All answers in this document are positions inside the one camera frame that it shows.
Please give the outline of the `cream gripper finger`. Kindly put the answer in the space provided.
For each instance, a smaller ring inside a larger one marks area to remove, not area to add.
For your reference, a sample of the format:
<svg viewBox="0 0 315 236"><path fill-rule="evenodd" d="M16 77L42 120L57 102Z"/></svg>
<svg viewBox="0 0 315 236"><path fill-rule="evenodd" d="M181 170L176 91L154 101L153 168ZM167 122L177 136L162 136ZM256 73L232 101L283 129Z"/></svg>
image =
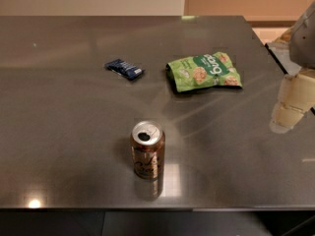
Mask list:
<svg viewBox="0 0 315 236"><path fill-rule="evenodd" d="M270 129L276 134L290 131L315 105L315 70L302 68L285 75L272 112Z"/></svg>

